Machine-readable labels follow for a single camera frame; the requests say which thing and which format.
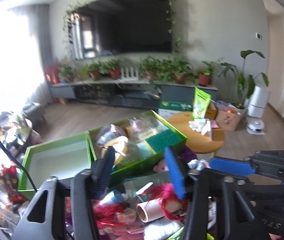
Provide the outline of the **green box with clutter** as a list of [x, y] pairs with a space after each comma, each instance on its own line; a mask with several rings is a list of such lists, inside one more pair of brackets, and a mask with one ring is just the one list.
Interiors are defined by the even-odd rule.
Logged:
[[172, 146], [175, 152], [180, 153], [185, 146], [186, 136], [154, 111], [89, 130], [90, 153], [95, 159], [102, 158], [108, 146], [115, 148], [109, 186], [117, 186], [125, 179], [152, 172], [153, 167], [164, 158], [164, 151], [155, 154], [145, 140], [167, 129], [182, 139]]

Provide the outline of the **small pink teddy bear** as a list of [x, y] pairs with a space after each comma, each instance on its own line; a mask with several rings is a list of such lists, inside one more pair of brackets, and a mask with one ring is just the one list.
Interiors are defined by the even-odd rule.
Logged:
[[162, 173], [168, 171], [169, 168], [164, 159], [162, 159], [157, 165], [153, 167], [153, 171], [156, 173]]

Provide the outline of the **purple fuzzy cloth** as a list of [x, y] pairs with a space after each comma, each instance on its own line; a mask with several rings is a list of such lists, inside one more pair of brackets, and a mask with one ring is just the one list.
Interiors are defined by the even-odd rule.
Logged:
[[191, 160], [197, 159], [196, 153], [186, 145], [184, 146], [182, 151], [179, 153], [179, 157], [182, 158], [187, 163], [190, 162]]

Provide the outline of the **green scouring pad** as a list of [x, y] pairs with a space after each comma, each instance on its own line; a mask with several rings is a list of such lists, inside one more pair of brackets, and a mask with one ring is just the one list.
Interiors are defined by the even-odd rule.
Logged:
[[170, 129], [164, 130], [145, 140], [147, 146], [155, 153], [163, 152], [167, 146], [173, 146], [181, 142], [181, 138]]

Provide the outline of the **round wooden side table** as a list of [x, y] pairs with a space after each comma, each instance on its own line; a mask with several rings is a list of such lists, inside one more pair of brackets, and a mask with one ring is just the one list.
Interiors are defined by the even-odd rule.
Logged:
[[217, 151], [225, 141], [224, 130], [215, 128], [212, 130], [212, 137], [207, 134], [193, 131], [189, 127], [189, 122], [193, 121], [192, 112], [179, 112], [167, 119], [167, 121], [187, 137], [186, 146], [195, 153], [206, 154]]

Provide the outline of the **cardboard tape roll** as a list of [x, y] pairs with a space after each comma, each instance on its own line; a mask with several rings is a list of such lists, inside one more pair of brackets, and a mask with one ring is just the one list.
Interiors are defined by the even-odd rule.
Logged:
[[143, 223], [148, 223], [164, 217], [159, 199], [139, 203], [136, 210], [137, 215]]

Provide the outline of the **red pink feather toy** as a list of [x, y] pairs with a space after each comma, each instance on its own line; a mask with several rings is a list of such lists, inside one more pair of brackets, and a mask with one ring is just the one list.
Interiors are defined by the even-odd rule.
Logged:
[[96, 224], [99, 229], [103, 229], [141, 221], [137, 215], [137, 205], [153, 199], [159, 199], [164, 214], [162, 218], [179, 222], [185, 220], [189, 201], [178, 199], [171, 183], [160, 186], [147, 183], [137, 191], [128, 190], [122, 193], [119, 190], [112, 190], [104, 194], [100, 200], [92, 201]]

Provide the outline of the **white gloves on table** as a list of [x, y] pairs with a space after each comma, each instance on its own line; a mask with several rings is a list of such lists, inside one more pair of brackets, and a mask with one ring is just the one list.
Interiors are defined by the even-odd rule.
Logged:
[[189, 121], [189, 127], [196, 132], [205, 134], [211, 132], [211, 122], [209, 119], [194, 119]]

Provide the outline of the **white air purifier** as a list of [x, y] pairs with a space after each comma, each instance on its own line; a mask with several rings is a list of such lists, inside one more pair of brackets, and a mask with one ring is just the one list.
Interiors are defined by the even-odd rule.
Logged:
[[262, 118], [266, 109], [271, 91], [263, 86], [255, 86], [254, 92], [249, 98], [247, 114], [254, 118]]

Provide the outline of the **green white carton box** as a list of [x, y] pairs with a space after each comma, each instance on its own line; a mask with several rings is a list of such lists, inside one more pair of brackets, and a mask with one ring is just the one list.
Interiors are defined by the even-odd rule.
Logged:
[[177, 113], [190, 111], [192, 104], [189, 102], [161, 101], [158, 107], [158, 114], [165, 120]]

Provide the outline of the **green snack bag standing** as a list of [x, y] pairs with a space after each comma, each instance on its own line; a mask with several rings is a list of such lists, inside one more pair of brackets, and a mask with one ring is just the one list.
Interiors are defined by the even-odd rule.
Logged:
[[210, 102], [210, 94], [200, 90], [199, 88], [195, 88], [192, 117], [194, 119], [203, 119]]

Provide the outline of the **grey tv cabinet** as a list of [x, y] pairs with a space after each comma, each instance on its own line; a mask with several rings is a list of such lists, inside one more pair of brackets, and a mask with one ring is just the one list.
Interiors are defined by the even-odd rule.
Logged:
[[51, 85], [50, 91], [55, 98], [76, 100], [81, 103], [157, 110], [162, 100], [192, 103], [196, 87], [210, 94], [214, 101], [220, 98], [215, 86], [202, 87], [190, 81], [180, 85], [164, 82], [149, 83], [147, 80], [124, 81], [101, 78], [97, 81], [89, 79]]

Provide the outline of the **grey ottoman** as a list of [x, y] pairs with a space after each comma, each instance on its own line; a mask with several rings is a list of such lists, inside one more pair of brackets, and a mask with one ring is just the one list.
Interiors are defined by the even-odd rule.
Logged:
[[22, 113], [32, 122], [33, 128], [46, 124], [45, 108], [37, 102], [28, 102], [22, 110]]

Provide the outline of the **potted plant red pot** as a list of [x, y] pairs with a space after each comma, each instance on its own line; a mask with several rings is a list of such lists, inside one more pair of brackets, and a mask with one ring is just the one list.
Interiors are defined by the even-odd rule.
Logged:
[[213, 76], [216, 72], [216, 61], [202, 61], [206, 66], [205, 69], [196, 69], [198, 75], [198, 84], [200, 86], [207, 86], [212, 83]]
[[104, 72], [104, 64], [101, 61], [85, 64], [85, 70], [93, 80], [99, 80]]
[[110, 59], [105, 62], [106, 72], [109, 72], [112, 79], [118, 79], [121, 76], [121, 59]]
[[74, 81], [74, 70], [67, 61], [61, 63], [58, 77], [61, 83], [70, 83]]

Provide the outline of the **large wall television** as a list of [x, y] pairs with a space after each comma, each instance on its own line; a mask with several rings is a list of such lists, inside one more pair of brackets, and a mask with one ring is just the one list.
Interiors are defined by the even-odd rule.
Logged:
[[65, 16], [74, 60], [172, 50], [171, 0], [96, 0]]

